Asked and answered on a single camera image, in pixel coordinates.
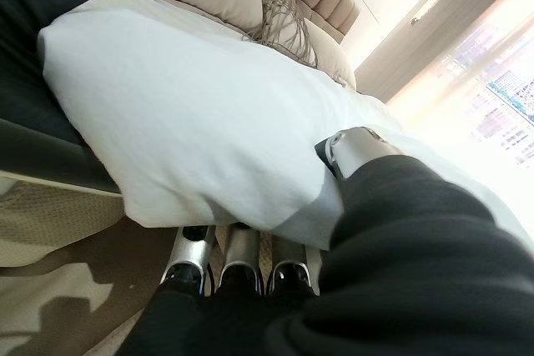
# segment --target black fabric sleeve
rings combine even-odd
[[[0,0],[0,118],[83,144],[42,77],[37,36],[88,0]]]
[[[406,156],[343,192],[321,296],[269,328],[267,354],[534,354],[534,261],[485,206]]]

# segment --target light fixture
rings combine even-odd
[[[423,6],[417,11],[416,15],[411,18],[410,25],[413,27],[418,23],[424,16],[427,14],[431,8],[433,8],[438,0],[428,0]]]

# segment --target sheer curtain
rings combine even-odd
[[[534,238],[533,0],[498,0],[388,106],[496,192]]]

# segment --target silver metal joint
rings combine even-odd
[[[263,279],[259,270],[259,231],[238,224],[229,227],[219,286],[223,282],[224,273],[232,266],[245,266],[254,272],[254,289],[257,294],[262,294]]]
[[[167,277],[169,270],[177,264],[190,264],[195,266],[201,275],[201,288],[204,288],[208,275],[209,256],[215,239],[215,226],[210,227],[181,227],[174,240],[173,250],[170,253],[167,268],[161,278],[161,283]]]
[[[339,173],[345,179],[371,160],[403,154],[367,127],[339,131],[326,141],[325,153],[336,174]]]
[[[289,241],[289,239],[273,236],[272,260],[274,267],[271,272],[270,285],[266,289],[268,294],[272,294],[275,291],[278,278],[284,279],[282,270],[285,266],[297,268],[302,275],[302,281],[310,288],[310,292],[312,292],[310,271],[306,264],[305,245]]]

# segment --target woven fabric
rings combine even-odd
[[[34,263],[123,215],[121,198],[16,183],[0,197],[0,267]]]

